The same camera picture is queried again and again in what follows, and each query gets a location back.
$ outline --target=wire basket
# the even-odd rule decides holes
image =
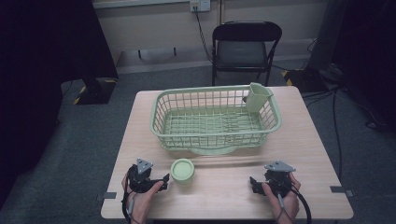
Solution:
[[[259,147],[281,124],[273,93],[258,83],[163,91],[150,119],[163,148],[199,155]]]

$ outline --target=green dish rack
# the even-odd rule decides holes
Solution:
[[[259,147],[280,125],[273,93],[258,83],[166,90],[150,116],[150,129],[163,148],[199,155]]]

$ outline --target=plastic basket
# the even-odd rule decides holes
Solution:
[[[259,147],[281,124],[273,93],[258,83],[163,91],[150,119],[163,148],[200,155]]]

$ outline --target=power outlet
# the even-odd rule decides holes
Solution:
[[[190,0],[190,11],[210,11],[210,0]]]

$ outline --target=chair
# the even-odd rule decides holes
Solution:
[[[217,72],[267,73],[268,85],[275,48],[282,29],[270,21],[229,21],[212,34],[212,86]],[[267,54],[265,42],[272,43]]]

